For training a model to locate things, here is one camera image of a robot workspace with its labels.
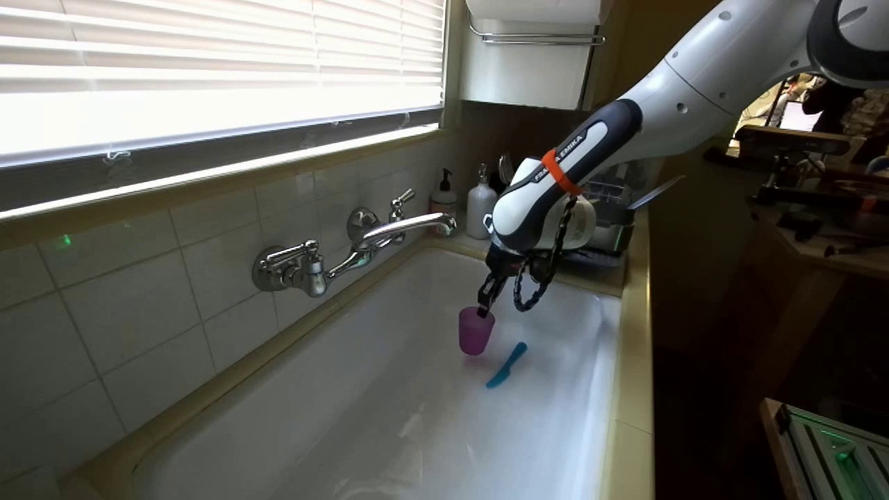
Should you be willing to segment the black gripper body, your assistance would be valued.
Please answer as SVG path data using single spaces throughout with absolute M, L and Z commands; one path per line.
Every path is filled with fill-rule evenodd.
M 510 276 L 519 272 L 523 258 L 513 257 L 513 252 L 508 252 L 508 250 L 503 250 L 503 247 L 498 247 L 498 244 L 492 244 L 492 247 L 485 250 L 485 268 L 488 268 L 488 276 L 485 276 L 480 291 L 483 291 L 483 296 L 498 296 L 498 291 L 503 290 L 503 284 L 505 284 Z

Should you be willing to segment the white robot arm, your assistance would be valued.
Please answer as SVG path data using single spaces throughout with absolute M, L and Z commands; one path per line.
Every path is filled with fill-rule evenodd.
M 517 297 L 517 309 L 537 305 L 560 257 L 591 236 L 595 209 L 581 196 L 587 180 L 626 161 L 696 147 L 795 73 L 852 90 L 885 86 L 889 0 L 720 0 L 628 91 L 517 168 L 485 215 L 488 276 L 471 312 L 485 318 L 503 284 L 526 272 L 538 290 Z

